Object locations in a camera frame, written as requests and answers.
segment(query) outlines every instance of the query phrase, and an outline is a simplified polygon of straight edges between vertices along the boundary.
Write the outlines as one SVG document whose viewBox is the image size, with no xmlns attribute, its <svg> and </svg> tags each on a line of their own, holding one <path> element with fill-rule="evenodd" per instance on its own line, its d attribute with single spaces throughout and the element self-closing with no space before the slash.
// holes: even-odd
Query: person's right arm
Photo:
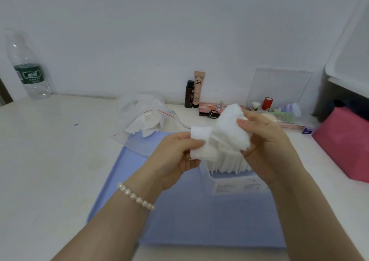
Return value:
<svg viewBox="0 0 369 261">
<path fill-rule="evenodd" d="M 283 129 L 260 114 L 244 114 L 249 121 L 237 123 L 253 136 L 242 154 L 272 192 L 291 261 L 364 261 Z"/>
</svg>

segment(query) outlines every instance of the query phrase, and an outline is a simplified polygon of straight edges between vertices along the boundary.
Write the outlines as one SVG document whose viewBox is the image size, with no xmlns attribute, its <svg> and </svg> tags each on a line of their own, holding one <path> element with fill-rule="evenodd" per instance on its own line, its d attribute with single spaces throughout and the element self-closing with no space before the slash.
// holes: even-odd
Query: plastic water bottle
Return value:
<svg viewBox="0 0 369 261">
<path fill-rule="evenodd" d="M 34 52 L 16 30 L 5 29 L 6 52 L 27 94 L 33 99 L 49 97 L 51 91 Z"/>
</svg>

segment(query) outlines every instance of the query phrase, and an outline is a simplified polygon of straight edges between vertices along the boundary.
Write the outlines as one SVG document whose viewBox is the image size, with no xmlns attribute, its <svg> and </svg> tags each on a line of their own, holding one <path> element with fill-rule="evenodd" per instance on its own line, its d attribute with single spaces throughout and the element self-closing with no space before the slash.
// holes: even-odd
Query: red cylinder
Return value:
<svg viewBox="0 0 369 261">
<path fill-rule="evenodd" d="M 265 97 L 263 105 L 261 106 L 261 108 L 263 110 L 269 111 L 270 107 L 272 106 L 273 103 L 273 99 L 270 97 Z"/>
</svg>

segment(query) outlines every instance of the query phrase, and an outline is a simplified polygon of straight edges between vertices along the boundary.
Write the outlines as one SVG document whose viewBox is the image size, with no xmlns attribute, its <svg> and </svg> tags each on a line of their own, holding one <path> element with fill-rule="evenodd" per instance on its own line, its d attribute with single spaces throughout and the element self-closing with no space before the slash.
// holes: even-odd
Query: bracelet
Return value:
<svg viewBox="0 0 369 261">
<path fill-rule="evenodd" d="M 155 206 L 150 204 L 148 201 L 144 201 L 142 198 L 137 197 L 135 193 L 132 193 L 130 189 L 128 189 L 123 183 L 118 183 L 118 188 L 124 192 L 125 195 L 129 196 L 131 200 L 135 200 L 136 203 L 140 204 L 142 207 L 148 210 L 155 210 Z"/>
</svg>

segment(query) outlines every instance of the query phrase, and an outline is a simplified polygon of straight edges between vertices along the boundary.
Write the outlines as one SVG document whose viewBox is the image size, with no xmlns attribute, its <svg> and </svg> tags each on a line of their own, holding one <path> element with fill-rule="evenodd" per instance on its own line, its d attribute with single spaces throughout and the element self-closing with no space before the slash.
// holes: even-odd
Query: black hair clip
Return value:
<svg viewBox="0 0 369 261">
<path fill-rule="evenodd" d="M 215 119 L 219 117 L 219 112 L 216 110 L 210 110 L 209 114 L 207 115 L 209 118 Z"/>
</svg>

